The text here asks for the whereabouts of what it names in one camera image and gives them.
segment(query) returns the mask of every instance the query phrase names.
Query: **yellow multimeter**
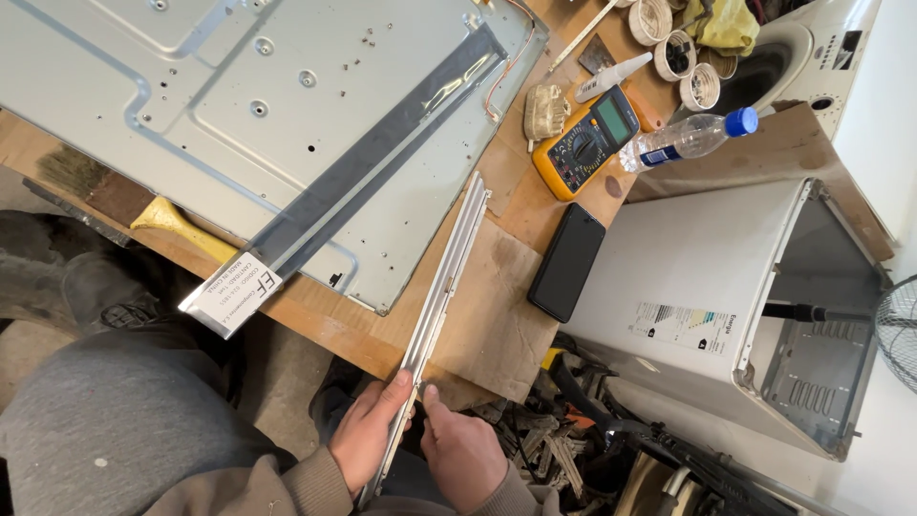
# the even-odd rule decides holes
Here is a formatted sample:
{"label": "yellow multimeter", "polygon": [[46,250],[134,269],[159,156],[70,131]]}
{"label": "yellow multimeter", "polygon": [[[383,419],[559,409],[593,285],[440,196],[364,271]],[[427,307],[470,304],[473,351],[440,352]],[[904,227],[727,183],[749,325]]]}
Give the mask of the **yellow multimeter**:
{"label": "yellow multimeter", "polygon": [[555,197],[571,201],[612,156],[640,130],[618,85],[567,118],[568,129],[542,141],[532,161]]}

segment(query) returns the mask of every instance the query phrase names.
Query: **blue bottle cap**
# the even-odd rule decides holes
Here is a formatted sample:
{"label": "blue bottle cap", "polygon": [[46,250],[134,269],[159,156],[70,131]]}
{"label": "blue bottle cap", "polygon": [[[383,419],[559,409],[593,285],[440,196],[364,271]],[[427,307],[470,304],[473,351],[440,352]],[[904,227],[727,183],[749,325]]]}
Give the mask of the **blue bottle cap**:
{"label": "blue bottle cap", "polygon": [[730,138],[745,136],[757,130],[757,111],[753,107],[737,109],[726,115],[724,124]]}

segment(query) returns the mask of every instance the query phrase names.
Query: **measuring tape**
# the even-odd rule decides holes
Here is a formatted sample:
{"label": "measuring tape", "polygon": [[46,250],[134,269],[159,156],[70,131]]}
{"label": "measuring tape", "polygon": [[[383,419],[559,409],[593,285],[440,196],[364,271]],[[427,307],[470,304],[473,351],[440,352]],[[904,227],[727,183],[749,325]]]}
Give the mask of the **measuring tape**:
{"label": "measuring tape", "polygon": [[599,15],[593,18],[592,21],[589,22],[589,25],[587,25],[586,28],[582,30],[579,36],[574,38],[573,42],[570,43],[567,46],[567,48],[564,49],[564,51],[560,53],[558,58],[555,59],[554,62],[552,62],[550,66],[547,67],[547,72],[548,73],[554,72],[554,69],[560,65],[560,62],[563,61],[567,56],[569,56],[569,54],[573,51],[573,49],[575,49],[576,46],[582,42],[583,38],[585,38],[590,32],[592,32],[592,30],[595,28],[596,25],[599,25],[599,21],[602,20],[602,18],[604,18],[605,15],[608,14],[608,11],[611,11],[612,7],[614,7],[614,5],[617,3],[618,3],[618,0],[609,0],[608,5],[605,6],[601,11],[599,11]]}

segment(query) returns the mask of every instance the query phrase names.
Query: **yellow cloth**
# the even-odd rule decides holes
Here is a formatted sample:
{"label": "yellow cloth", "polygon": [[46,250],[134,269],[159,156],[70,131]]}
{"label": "yellow cloth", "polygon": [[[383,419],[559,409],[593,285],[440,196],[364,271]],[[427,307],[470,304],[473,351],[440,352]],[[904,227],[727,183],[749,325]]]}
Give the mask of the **yellow cloth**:
{"label": "yellow cloth", "polygon": [[[701,13],[701,0],[690,0],[684,10],[684,20]],[[723,56],[750,54],[759,30],[761,27],[745,0],[713,0],[713,15],[685,28],[695,41],[717,49]]]}

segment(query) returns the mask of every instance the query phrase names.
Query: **product label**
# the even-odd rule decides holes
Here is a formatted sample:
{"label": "product label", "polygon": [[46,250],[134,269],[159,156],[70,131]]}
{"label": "product label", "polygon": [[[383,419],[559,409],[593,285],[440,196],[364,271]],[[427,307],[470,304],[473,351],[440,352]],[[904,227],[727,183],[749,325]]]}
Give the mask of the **product label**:
{"label": "product label", "polygon": [[735,314],[644,302],[637,306],[634,324],[627,329],[655,341],[722,356],[734,324]]}
{"label": "product label", "polygon": [[681,159],[679,152],[675,150],[674,145],[663,147],[658,151],[644,152],[640,154],[640,161],[646,166],[659,166],[662,163],[676,162]]}
{"label": "product label", "polygon": [[281,285],[267,265],[246,252],[194,301],[230,331],[245,322]]}

